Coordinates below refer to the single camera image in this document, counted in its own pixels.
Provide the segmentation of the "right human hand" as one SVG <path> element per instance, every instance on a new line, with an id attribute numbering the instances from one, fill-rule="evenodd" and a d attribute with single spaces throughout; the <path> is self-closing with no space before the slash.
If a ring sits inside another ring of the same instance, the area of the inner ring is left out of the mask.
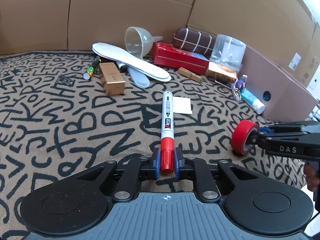
<path id="1" fill-rule="evenodd" d="M 315 169 L 309 163 L 305 163 L 304 165 L 304 175 L 306 176 L 308 190 L 315 192 L 319 186 L 319 177 L 317 176 Z"/>

